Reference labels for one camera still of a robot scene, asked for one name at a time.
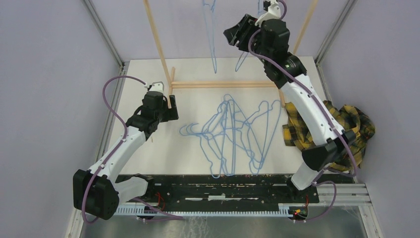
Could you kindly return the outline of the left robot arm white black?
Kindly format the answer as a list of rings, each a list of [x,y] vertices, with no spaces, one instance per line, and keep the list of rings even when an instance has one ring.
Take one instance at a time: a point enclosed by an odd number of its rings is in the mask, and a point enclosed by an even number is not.
[[[175,95],[165,97],[158,91],[147,92],[142,105],[124,124],[119,140],[88,170],[73,176],[73,206],[103,220],[110,219],[119,205],[146,194],[150,180],[134,175],[117,181],[123,167],[150,138],[158,125],[179,118]]]

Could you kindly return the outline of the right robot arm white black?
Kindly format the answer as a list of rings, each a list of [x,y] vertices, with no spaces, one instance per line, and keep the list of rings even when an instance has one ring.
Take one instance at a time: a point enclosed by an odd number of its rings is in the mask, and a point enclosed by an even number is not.
[[[288,185],[301,191],[315,184],[328,166],[348,155],[355,164],[350,145],[356,135],[337,122],[313,89],[300,59],[288,51],[290,31],[280,18],[257,24],[249,14],[223,31],[231,46],[256,56],[266,76],[290,99],[311,133],[314,145],[302,151],[303,162]]]

